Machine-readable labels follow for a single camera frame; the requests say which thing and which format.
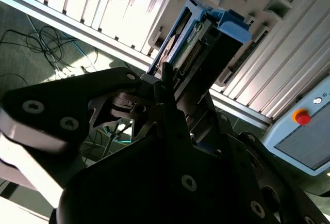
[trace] control panel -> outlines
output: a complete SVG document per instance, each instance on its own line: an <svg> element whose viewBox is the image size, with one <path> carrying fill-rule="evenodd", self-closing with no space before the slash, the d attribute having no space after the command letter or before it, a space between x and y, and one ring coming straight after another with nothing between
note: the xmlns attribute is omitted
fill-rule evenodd
<svg viewBox="0 0 330 224"><path fill-rule="evenodd" d="M263 140L276 156L318 175L330 167L330 76L270 128Z"/></svg>

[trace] screw hole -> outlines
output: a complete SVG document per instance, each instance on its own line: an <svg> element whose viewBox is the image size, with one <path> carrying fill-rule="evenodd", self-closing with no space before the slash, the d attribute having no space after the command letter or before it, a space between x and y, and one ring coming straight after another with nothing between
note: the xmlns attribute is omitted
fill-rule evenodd
<svg viewBox="0 0 330 224"><path fill-rule="evenodd" d="M251 141L256 141L256 138L254 138L253 135L247 135L247 136L248 136L248 138L249 138Z"/></svg>
<svg viewBox="0 0 330 224"><path fill-rule="evenodd" d="M67 126L71 126L71 127L73 127L73 125L74 125L74 123L73 123L72 120L68 120L68 121L66 121L65 124L66 124Z"/></svg>
<svg viewBox="0 0 330 224"><path fill-rule="evenodd" d="M258 213L261 213L261 209L260 209L259 206L256 206L256 211L257 211Z"/></svg>
<svg viewBox="0 0 330 224"><path fill-rule="evenodd" d="M39 109L39 106L36 104L29 104L29 109Z"/></svg>
<svg viewBox="0 0 330 224"><path fill-rule="evenodd" d="M130 73L127 74L127 77L132 80L134 80L136 78L133 74L130 74Z"/></svg>
<svg viewBox="0 0 330 224"><path fill-rule="evenodd" d="M146 108L143 105L139 105L135 108L135 112L138 113L138 114L145 112L145 110L146 110Z"/></svg>
<svg viewBox="0 0 330 224"><path fill-rule="evenodd" d="M187 184L189 187L192 187L192 180L191 180L191 179L186 179L186 184Z"/></svg>
<svg viewBox="0 0 330 224"><path fill-rule="evenodd" d="M315 222L308 216L305 216L305 220L308 224L315 224Z"/></svg>
<svg viewBox="0 0 330 224"><path fill-rule="evenodd" d="M265 205L269 208L270 211L276 213L280 208L279 197L276 192L269 186L265 186L261 189Z"/></svg>
<svg viewBox="0 0 330 224"><path fill-rule="evenodd" d="M228 121L228 118L227 118L225 115L221 114L220 117L221 117L223 120Z"/></svg>

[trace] red emergency stop button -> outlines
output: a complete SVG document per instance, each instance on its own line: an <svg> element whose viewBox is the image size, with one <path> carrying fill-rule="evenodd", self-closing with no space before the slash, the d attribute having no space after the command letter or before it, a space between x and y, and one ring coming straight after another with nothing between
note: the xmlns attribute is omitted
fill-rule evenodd
<svg viewBox="0 0 330 224"><path fill-rule="evenodd" d="M294 120L300 125L307 125L310 122L311 117L308 112L302 111L296 114Z"/></svg>

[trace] cable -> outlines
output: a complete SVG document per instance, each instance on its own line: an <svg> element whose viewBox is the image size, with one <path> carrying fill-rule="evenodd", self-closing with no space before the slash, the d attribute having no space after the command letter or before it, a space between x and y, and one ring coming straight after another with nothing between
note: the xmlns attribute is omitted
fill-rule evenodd
<svg viewBox="0 0 330 224"><path fill-rule="evenodd" d="M1 78L1 77L5 77L5 76L7 76L7 75L15 75L15 76L21 78L27 86L29 85L29 84L27 83L27 81L25 80L25 78L23 78L22 76L20 76L19 74L16 74L16 73L5 73L5 74L0 75L0 78Z"/></svg>
<svg viewBox="0 0 330 224"><path fill-rule="evenodd" d="M94 140L92 140L91 137L88 135L88 137L93 141L93 145L92 145L92 148L88 151L87 156L85 157L85 161L84 161L85 163L87 161L87 158L91 154L92 150L95 148L95 142L96 142L96 136L97 136L97 134L98 134L98 132L96 132L95 137L94 137Z"/></svg>
<svg viewBox="0 0 330 224"><path fill-rule="evenodd" d="M118 121L117 123L116 123L116 125L115 125L115 127L114 127L114 129L113 129L113 131L112 131L112 134L110 135L110 138L109 138L109 140L108 140L108 143L106 144L106 149L104 150L104 152L103 152L103 154L102 154L102 158L104 158L107 154L108 154L108 152L109 152L109 150L110 150L110 146L111 146L111 144L112 144L112 141L114 140L114 138L116 137L116 131L117 131L117 129L118 129L118 126L119 126L119 123L120 123L120 121Z"/></svg>
<svg viewBox="0 0 330 224"><path fill-rule="evenodd" d="M128 67L128 69L131 69L127 62L124 61L124 64Z"/></svg>
<svg viewBox="0 0 330 224"><path fill-rule="evenodd" d="M26 14L26 16L27 16L27 19L29 20L30 24L32 25L33 29L35 30L35 33L38 35L38 37L39 37L39 39L40 39L42 45L45 46L46 43L45 43L45 41L41 38L40 34L37 32L37 29L36 29L35 25L33 24L33 22L32 22L32 20L31 20L30 16L29 16L28 14ZM53 55L52 55L52 58L53 58L53 60L55 61L55 65L56 65L57 70L60 71L59 67L58 67L57 64L56 64L56 60L55 60L55 58L53 57Z"/></svg>
<svg viewBox="0 0 330 224"><path fill-rule="evenodd" d="M233 126L233 130L234 130L236 124L238 123L238 121L239 121L239 118L237 118L237 120L236 120L236 122L235 122L235 124L234 124L234 126Z"/></svg>
<svg viewBox="0 0 330 224"><path fill-rule="evenodd" d="M119 143L132 143L130 140L120 140L120 141L117 141Z"/></svg>
<svg viewBox="0 0 330 224"><path fill-rule="evenodd" d="M64 32L61 31L61 33L67 38L70 39ZM77 43L75 43L74 41L72 41L72 43L76 46L76 48L89 60L89 62L91 63L91 66L94 68L94 70L97 72L97 69L95 68L94 64L92 63L91 59L85 54L85 52L78 46Z"/></svg>
<svg viewBox="0 0 330 224"><path fill-rule="evenodd" d="M97 134L98 134L98 133L100 133L100 135L101 135L101 144L100 144L100 145L96 144L96 138L97 138ZM91 143L92 146L91 146L90 150L88 151L87 156L85 157L85 162L87 161L87 158L90 156L90 154L91 154L91 152L92 152L93 149L95 149L95 148L101 148L101 147L104 147L104 148L106 149L106 147L103 146L103 137L102 137L101 132L99 132L99 130L96 131L96 134L95 134L94 140L90 137L90 135L88 135L88 137L90 138L90 140L91 140L92 142L87 142L87 141L85 141L85 143L86 143L86 144Z"/></svg>
<svg viewBox="0 0 330 224"><path fill-rule="evenodd" d="M98 129L99 132L101 132L102 134L108 136L106 133L104 133L102 130Z"/></svg>
<svg viewBox="0 0 330 224"><path fill-rule="evenodd" d="M119 144L124 145L124 146L128 146L129 145L129 144L126 144L124 142L117 141L117 140L114 140L114 142L119 143Z"/></svg>
<svg viewBox="0 0 330 224"><path fill-rule="evenodd" d="M85 143L88 144L88 145L89 144L91 144L91 145L93 144L92 142L89 142L89 141L85 141ZM101 146L99 144L95 144L95 145L97 146L97 148L105 148L105 146Z"/></svg>
<svg viewBox="0 0 330 224"><path fill-rule="evenodd" d="M20 36L23 36L25 37L25 44L18 44L18 43L13 43L13 42L4 42L4 38L5 36L9 33L9 32L12 32L12 33L15 33L15 34L18 34ZM32 41L34 41L36 44L31 44L31 41L29 41L29 39L31 39ZM55 67L53 65L53 62L51 62L48 58L47 58L47 54L49 54L49 51L46 51L43 46L41 45L40 41L35 38L35 37L32 37L31 34L24 34L24 33L21 33L21 32L18 32L16 30L12 30L12 29L8 29L6 30L1 39L0 39L0 44L13 44L13 45L18 45L18 46L23 46L23 47L27 47L29 48L31 51L35 52L35 53L43 53L44 54L44 57L46 58L46 60L48 61L48 63L51 65L51 67L55 70Z"/></svg>

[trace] blue plastic part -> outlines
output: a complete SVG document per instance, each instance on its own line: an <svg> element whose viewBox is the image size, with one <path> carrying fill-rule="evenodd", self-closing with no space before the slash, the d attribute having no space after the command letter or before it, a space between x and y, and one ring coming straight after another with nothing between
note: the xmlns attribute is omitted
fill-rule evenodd
<svg viewBox="0 0 330 224"><path fill-rule="evenodd" d="M195 23L200 21L204 15L209 14L216 19L218 23L217 29L228 36L236 39L241 43L248 42L251 39L251 34L249 33L249 26L244 23L244 17L239 15L238 13L228 10L218 10L213 9L211 7L206 6L200 0L187 0L180 15L178 16L177 20L175 21L172 29L170 30L168 36L166 37L165 41L163 42L157 57L155 58L153 64L150 66L148 73L154 74L156 65L160 60L160 56L162 55L167 43L175 35L175 28L177 27L180 19L182 18L186 9L189 9L191 12L191 17L187 22L184 30L181 32L179 38L177 39L174 47L172 48L170 54L168 55L167 62L173 63L176 54L178 53L179 49L183 45L184 41L188 38L191 30L193 29Z"/></svg>
<svg viewBox="0 0 330 224"><path fill-rule="evenodd" d="M330 101L330 76L325 78L317 87L315 87L309 94L303 97L293 108L291 108L285 115L278 119L270 128L266 137L263 140L265 147L276 156L284 159L288 163L296 166L309 175L315 176L330 167L330 161L316 170L312 170L297 159L287 155L279 150L276 145L284 140L288 135L295 131L300 125L292 120L293 113L298 109L306 109L310 116L313 116L320 109L325 107ZM313 101L316 98L322 98L322 102L315 104Z"/></svg>

